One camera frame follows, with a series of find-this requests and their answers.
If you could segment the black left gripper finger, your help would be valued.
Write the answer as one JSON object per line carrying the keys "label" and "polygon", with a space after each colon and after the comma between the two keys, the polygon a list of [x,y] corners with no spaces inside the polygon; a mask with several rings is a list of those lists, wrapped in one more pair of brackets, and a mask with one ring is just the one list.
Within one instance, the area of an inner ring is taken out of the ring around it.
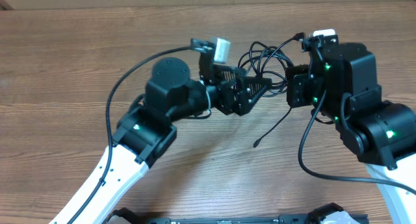
{"label": "black left gripper finger", "polygon": [[216,80],[218,82],[229,82],[236,76],[245,76],[247,71],[244,68],[216,65]]}
{"label": "black left gripper finger", "polygon": [[272,79],[262,77],[242,78],[242,112],[249,112],[261,96],[271,88]]}

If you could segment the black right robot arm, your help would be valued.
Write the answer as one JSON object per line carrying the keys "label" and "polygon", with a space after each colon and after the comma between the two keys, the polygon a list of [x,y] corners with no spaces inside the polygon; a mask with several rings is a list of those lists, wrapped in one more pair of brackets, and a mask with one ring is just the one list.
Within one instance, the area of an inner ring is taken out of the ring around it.
{"label": "black right robot arm", "polygon": [[415,112],[384,101],[376,59],[360,43],[303,42],[310,63],[289,72],[290,107],[312,105],[331,119],[336,131],[369,177],[325,175],[304,164],[302,153],[312,123],[300,141],[298,162],[308,174],[325,180],[377,184],[394,223],[415,222]]}

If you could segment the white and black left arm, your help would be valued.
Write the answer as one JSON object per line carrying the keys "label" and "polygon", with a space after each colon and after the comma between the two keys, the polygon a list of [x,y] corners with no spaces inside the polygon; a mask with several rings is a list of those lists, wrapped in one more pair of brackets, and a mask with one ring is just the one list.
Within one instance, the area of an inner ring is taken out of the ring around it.
{"label": "white and black left arm", "polygon": [[243,116],[272,86],[269,78],[250,77],[243,68],[216,64],[213,55],[201,54],[206,81],[190,78],[190,70],[173,50],[153,55],[128,71],[156,60],[145,92],[120,119],[116,130],[106,122],[108,146],[93,172],[52,219],[52,223],[102,223],[124,194],[166,152],[177,136],[174,122],[212,108]]}

